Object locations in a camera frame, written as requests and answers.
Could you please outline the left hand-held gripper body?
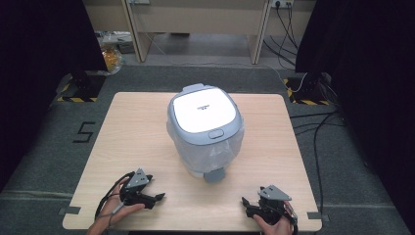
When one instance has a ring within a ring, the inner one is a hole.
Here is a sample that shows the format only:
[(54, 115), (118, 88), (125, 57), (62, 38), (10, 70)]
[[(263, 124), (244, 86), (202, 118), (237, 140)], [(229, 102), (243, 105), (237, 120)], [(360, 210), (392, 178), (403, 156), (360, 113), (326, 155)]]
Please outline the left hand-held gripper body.
[(143, 204), (142, 190), (147, 186), (147, 177), (142, 168), (128, 174), (128, 180), (125, 181), (119, 191), (120, 200), (125, 206)]

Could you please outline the plastic bag with yellow contents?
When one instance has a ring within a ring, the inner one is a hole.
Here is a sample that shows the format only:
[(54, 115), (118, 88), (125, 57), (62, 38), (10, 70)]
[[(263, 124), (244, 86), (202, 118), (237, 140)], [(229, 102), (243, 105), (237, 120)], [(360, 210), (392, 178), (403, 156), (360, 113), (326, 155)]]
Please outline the plastic bag with yellow contents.
[(97, 31), (96, 35), (106, 65), (106, 68), (100, 70), (99, 74), (112, 75), (118, 73), (124, 64), (124, 59), (118, 50), (117, 38), (107, 31)]

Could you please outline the person's left hand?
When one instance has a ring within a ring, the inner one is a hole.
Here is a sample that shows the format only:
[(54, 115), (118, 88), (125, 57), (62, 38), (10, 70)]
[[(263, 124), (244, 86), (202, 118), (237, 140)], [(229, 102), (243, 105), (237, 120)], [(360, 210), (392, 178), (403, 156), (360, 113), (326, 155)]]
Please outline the person's left hand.
[(106, 230), (112, 225), (116, 225), (128, 215), (145, 208), (143, 204), (125, 206), (120, 200), (119, 191), (120, 185), (117, 185), (94, 221), (94, 224), (97, 225), (101, 231)]

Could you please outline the black stand base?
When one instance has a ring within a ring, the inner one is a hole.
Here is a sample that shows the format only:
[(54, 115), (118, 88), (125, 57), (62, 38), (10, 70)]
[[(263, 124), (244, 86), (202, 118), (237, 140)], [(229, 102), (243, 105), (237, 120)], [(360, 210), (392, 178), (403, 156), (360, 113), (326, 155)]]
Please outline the black stand base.
[(293, 104), (325, 105), (329, 102), (323, 95), (321, 80), (323, 76), (318, 73), (305, 73), (302, 77), (288, 77), (283, 80), (287, 89), (289, 100)]
[(85, 72), (81, 77), (71, 76), (58, 95), (59, 102), (96, 102), (106, 77)]

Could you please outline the white wall power socket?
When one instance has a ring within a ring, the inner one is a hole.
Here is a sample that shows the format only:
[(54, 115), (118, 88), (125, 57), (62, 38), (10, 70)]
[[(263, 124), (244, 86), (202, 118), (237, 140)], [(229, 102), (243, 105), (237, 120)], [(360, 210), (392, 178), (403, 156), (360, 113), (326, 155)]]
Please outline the white wall power socket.
[(294, 0), (272, 0), (271, 7), (279, 9), (288, 9), (294, 5)]

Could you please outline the black curtain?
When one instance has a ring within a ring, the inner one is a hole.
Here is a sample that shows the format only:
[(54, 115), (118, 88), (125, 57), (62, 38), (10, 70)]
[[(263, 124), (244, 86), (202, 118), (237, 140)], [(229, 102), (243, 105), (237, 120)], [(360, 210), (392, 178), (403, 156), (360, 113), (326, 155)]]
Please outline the black curtain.
[(105, 68), (82, 0), (0, 0), (0, 191), (61, 79)]
[(415, 234), (415, 0), (315, 0), (296, 70), (332, 77), (366, 161)]

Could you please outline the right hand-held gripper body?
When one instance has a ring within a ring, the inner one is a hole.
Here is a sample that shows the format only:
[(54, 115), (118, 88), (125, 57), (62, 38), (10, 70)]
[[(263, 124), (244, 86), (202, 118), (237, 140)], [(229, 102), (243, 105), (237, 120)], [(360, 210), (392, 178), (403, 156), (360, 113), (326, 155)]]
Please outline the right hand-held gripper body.
[(285, 202), (291, 201), (291, 197), (275, 185), (260, 187), (257, 194), (259, 196), (259, 215), (266, 223), (270, 225), (276, 224), (287, 212)]

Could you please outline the grey white-lidded trash bin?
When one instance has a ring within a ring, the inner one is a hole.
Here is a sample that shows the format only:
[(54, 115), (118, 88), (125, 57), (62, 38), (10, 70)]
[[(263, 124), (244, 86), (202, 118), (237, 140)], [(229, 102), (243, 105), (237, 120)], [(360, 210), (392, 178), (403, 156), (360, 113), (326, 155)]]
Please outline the grey white-lidded trash bin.
[[(194, 145), (224, 140), (244, 125), (230, 95), (218, 87), (202, 83), (184, 87), (170, 100), (167, 107), (169, 120), (178, 135)], [(204, 174), (188, 171), (195, 177), (204, 178)]]

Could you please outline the grey bin foot pedal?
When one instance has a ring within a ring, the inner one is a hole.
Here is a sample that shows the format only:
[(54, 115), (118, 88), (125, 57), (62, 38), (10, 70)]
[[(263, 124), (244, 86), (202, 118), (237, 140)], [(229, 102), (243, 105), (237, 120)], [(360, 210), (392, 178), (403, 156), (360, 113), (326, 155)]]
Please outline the grey bin foot pedal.
[(215, 183), (221, 181), (225, 177), (224, 168), (218, 168), (204, 174), (204, 179), (208, 183)]

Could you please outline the person's right hand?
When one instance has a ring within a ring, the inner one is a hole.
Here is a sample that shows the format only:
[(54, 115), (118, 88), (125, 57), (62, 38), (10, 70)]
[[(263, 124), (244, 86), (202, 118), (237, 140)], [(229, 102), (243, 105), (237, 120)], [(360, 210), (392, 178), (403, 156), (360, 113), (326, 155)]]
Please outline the person's right hand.
[(254, 221), (261, 228), (264, 235), (293, 235), (294, 227), (290, 220), (282, 216), (277, 223), (270, 225), (259, 215), (254, 215)]

